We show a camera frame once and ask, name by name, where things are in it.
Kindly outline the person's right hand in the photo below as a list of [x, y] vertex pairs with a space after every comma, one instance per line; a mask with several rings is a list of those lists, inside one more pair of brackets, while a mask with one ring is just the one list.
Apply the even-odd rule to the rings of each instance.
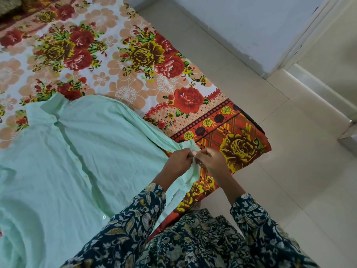
[[206, 148], [206, 149], [212, 149], [212, 157], [213, 157], [213, 162], [210, 168], [205, 168], [208, 170], [209, 174], [211, 177], [219, 184], [221, 182], [225, 182], [226, 180], [231, 180], [232, 175], [229, 171], [229, 168], [227, 166], [226, 160], [224, 155], [213, 148]]

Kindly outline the person's left hand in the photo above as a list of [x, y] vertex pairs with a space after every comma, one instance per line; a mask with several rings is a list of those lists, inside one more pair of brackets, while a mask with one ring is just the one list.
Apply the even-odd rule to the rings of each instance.
[[176, 180], [190, 169], [193, 159], [194, 157], [184, 158], [181, 155], [181, 150], [177, 150], [169, 157], [161, 173], [171, 180]]

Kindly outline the mint green shirt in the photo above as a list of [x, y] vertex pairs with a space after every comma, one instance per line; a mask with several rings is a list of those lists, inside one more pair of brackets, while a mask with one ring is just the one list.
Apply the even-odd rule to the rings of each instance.
[[162, 170], [177, 143], [125, 104], [57, 93], [0, 153], [0, 268], [59, 268]]

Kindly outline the person's right forearm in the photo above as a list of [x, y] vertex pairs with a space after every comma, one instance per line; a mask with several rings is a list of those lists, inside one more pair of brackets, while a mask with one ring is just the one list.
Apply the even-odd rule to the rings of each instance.
[[263, 244], [270, 240], [282, 240], [280, 226], [249, 193], [243, 190], [229, 171], [220, 172], [214, 180], [231, 204], [230, 214], [246, 239]]

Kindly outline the person's left forearm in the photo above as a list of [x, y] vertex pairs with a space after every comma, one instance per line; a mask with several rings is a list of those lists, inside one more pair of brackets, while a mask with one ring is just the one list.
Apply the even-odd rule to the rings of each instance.
[[165, 207], [164, 188], [159, 181], [153, 181], [110, 219], [91, 245], [105, 248], [145, 246]]

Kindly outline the black mattress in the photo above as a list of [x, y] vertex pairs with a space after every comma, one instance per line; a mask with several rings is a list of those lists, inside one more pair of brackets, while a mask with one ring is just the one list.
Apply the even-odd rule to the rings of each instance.
[[256, 121], [254, 121], [247, 113], [245, 113], [240, 107], [238, 107], [236, 104], [233, 104], [233, 108], [237, 111], [239, 111], [247, 120], [249, 120], [261, 133], [265, 135], [264, 130], [261, 128], [261, 126], [258, 125]]

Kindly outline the dark floral dress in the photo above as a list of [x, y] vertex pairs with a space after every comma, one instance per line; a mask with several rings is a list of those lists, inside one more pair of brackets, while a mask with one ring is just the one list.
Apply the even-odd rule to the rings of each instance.
[[256, 243], [207, 209], [184, 214], [145, 246], [91, 245], [60, 268], [320, 268], [281, 227], [282, 240]]

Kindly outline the floral printed bedsheet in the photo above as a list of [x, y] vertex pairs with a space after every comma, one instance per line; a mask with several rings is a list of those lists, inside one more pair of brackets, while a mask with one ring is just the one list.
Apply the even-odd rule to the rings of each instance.
[[29, 126], [25, 105], [56, 92], [106, 95], [176, 142], [223, 152], [232, 174], [267, 137], [124, 0], [22, 0], [0, 18], [0, 151]]

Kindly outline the white door frame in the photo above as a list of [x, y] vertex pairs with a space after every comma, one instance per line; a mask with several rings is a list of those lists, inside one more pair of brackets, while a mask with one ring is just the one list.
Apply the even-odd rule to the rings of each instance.
[[308, 51], [327, 28], [337, 20], [338, 17], [348, 8], [350, 4], [357, 0], [324, 0], [322, 4], [311, 15], [304, 32], [298, 36], [290, 51], [283, 55], [280, 62], [271, 72], [264, 72], [261, 77], [267, 79], [279, 69], [288, 70], [292, 65]]

